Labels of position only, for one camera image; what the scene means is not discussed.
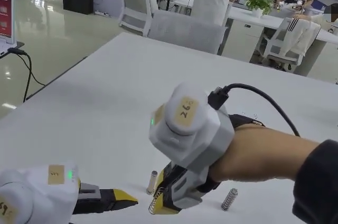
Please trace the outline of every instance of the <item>white chair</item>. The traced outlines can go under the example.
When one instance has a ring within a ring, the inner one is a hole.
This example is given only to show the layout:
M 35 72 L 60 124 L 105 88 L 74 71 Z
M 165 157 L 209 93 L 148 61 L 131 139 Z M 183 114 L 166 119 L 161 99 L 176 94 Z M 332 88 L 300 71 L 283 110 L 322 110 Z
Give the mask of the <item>white chair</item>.
M 150 0 L 123 0 L 119 25 L 140 31 L 147 36 L 152 22 Z
M 155 12 L 148 37 L 166 43 L 217 54 L 225 27 L 183 14 Z
M 295 53 L 293 51 L 281 52 L 284 46 L 284 38 L 287 33 L 290 24 L 293 19 L 285 18 L 272 38 L 263 34 L 257 44 L 256 50 L 263 57 L 264 61 L 267 59 L 274 60 L 279 64 L 276 66 L 276 69 L 282 69 L 285 64 L 288 64 L 288 70 L 292 69 L 292 65 L 298 66 L 301 64 L 304 54 Z M 312 36 L 310 37 L 309 43 L 313 43 L 316 39 L 316 36 L 319 33 L 320 28 L 313 31 Z

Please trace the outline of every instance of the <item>power cord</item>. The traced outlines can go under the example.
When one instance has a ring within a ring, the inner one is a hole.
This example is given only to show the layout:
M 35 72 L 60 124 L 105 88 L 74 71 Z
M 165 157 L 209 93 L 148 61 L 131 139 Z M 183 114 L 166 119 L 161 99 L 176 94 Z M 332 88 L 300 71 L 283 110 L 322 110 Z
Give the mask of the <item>power cord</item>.
M 16 55 L 22 55 L 22 56 L 26 56 L 28 58 L 29 61 L 29 75 L 28 75 L 28 79 L 27 79 L 27 85 L 26 85 L 26 90 L 25 90 L 25 95 L 23 97 L 23 102 L 26 102 L 26 98 L 27 98 L 27 93 L 28 93 L 28 89 L 30 87 L 30 83 L 31 83 L 31 75 L 32 75 L 32 59 L 31 57 L 23 50 L 17 49 L 17 48 L 9 48 L 8 49 L 9 53 L 12 54 L 16 54 Z
M 26 61 L 23 59 L 23 57 L 21 57 L 21 56 L 18 55 L 18 54 L 16 54 L 16 55 L 24 62 L 25 66 L 26 66 L 27 69 L 29 70 L 30 68 L 29 68 L 29 66 L 27 65 Z M 37 84 L 40 84 L 40 85 L 42 85 L 42 86 L 46 86 L 46 84 L 43 84 L 43 83 L 39 82 L 39 81 L 36 79 L 36 77 L 35 77 L 35 75 L 33 74 L 33 72 L 32 72 L 32 77 L 33 77 L 33 79 L 35 80 L 35 82 L 36 82 Z
M 240 88 L 252 91 L 260 96 L 262 96 L 264 99 L 266 99 L 269 103 L 272 104 L 272 106 L 280 113 L 280 115 L 283 117 L 283 119 L 286 121 L 286 123 L 290 126 L 294 134 L 298 137 L 300 137 L 299 132 L 296 128 L 296 126 L 292 123 L 290 118 L 285 114 L 285 112 L 282 110 L 282 108 L 270 97 L 268 94 L 264 93 L 263 91 L 259 90 L 258 88 L 255 88 L 250 85 L 241 84 L 241 83 L 234 83 L 230 84 L 228 86 L 225 86 L 224 88 L 217 88 L 214 92 L 211 92 L 208 96 L 208 103 L 211 107 L 213 107 L 215 110 L 219 110 L 221 106 L 228 100 L 229 98 L 229 91 L 234 88 Z

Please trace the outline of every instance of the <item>gray chair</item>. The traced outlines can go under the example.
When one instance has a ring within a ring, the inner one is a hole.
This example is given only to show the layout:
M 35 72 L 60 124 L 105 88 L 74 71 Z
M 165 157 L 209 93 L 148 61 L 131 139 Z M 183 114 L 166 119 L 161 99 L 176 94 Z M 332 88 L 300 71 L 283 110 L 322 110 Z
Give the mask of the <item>gray chair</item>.
M 217 54 L 226 27 L 198 18 L 159 10 L 155 12 L 148 38 Z

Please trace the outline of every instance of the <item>office chair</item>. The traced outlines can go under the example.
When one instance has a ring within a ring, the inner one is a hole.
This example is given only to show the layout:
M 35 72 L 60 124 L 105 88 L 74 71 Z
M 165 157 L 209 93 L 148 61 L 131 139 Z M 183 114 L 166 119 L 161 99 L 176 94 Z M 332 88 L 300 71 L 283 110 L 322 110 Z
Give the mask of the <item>office chair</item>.
M 198 18 L 159 10 L 155 12 L 148 37 L 166 43 L 217 54 L 226 27 Z
M 293 39 L 287 37 L 297 25 L 298 34 L 291 36 Z M 292 65 L 301 64 L 306 51 L 316 39 L 319 31 L 320 26 L 315 23 L 285 18 L 272 38 L 265 34 L 261 36 L 256 50 L 263 57 L 262 63 L 273 60 L 277 62 L 275 69 L 282 70 L 287 64 L 287 69 L 291 71 Z
M 142 32 L 147 36 L 152 22 L 150 0 L 122 0 L 119 25 Z

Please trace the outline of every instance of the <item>black cable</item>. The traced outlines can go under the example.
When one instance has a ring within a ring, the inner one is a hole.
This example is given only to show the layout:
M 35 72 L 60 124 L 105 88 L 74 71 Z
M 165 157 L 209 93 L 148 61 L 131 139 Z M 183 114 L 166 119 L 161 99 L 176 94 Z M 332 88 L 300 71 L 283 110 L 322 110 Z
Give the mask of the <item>black cable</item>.
M 228 86 L 225 86 L 221 91 L 222 94 L 227 95 L 228 92 L 231 89 L 234 88 L 241 88 L 241 89 L 246 89 L 246 90 L 250 90 L 260 96 L 262 96 L 263 98 L 265 98 L 269 103 L 272 104 L 272 106 L 281 114 L 281 116 L 283 117 L 283 119 L 287 122 L 287 124 L 291 127 L 292 131 L 294 132 L 294 134 L 298 137 L 300 137 L 299 132 L 296 128 L 296 126 L 292 123 L 292 121 L 290 120 L 290 118 L 285 114 L 285 112 L 282 110 L 282 108 L 272 99 L 272 97 L 270 97 L 268 94 L 264 93 L 263 91 L 259 90 L 258 88 L 255 88 L 253 86 L 250 85 L 246 85 L 246 84 L 241 84 L 241 83 L 234 83 L 234 84 L 230 84 Z
M 16 54 L 16 55 L 23 55 L 23 56 L 27 56 L 28 61 L 29 61 L 29 75 L 28 75 L 28 79 L 27 79 L 27 85 L 26 85 L 26 90 L 25 90 L 25 95 L 23 97 L 23 102 L 26 102 L 26 98 L 27 98 L 27 93 L 28 93 L 28 89 L 30 87 L 30 83 L 31 83 L 31 75 L 32 75 L 32 59 L 31 57 L 23 50 L 17 49 L 17 48 L 9 48 L 8 49 L 9 53 L 12 54 Z
M 29 68 L 29 66 L 27 65 L 26 61 L 23 59 L 23 57 L 21 57 L 21 56 L 18 55 L 18 54 L 16 54 L 16 55 L 24 62 L 25 66 L 26 66 L 27 69 L 29 70 L 30 68 Z M 32 77 L 33 77 L 33 79 L 36 81 L 36 83 L 38 83 L 38 84 L 40 84 L 40 85 L 42 85 L 42 86 L 46 86 L 46 84 L 43 84 L 43 83 L 39 82 L 39 81 L 36 79 L 36 77 L 35 77 L 35 75 L 33 74 L 33 72 L 32 72 Z

